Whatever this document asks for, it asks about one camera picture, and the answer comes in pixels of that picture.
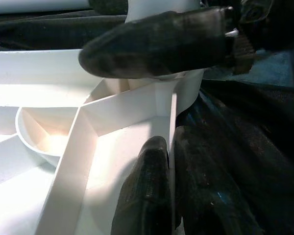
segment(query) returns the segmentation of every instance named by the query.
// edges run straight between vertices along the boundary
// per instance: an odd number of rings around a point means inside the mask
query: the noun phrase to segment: white plastic tray
[[[104,79],[87,74],[77,55],[0,52],[0,234],[110,234],[142,145],[161,135],[170,150],[175,118],[203,75]]]

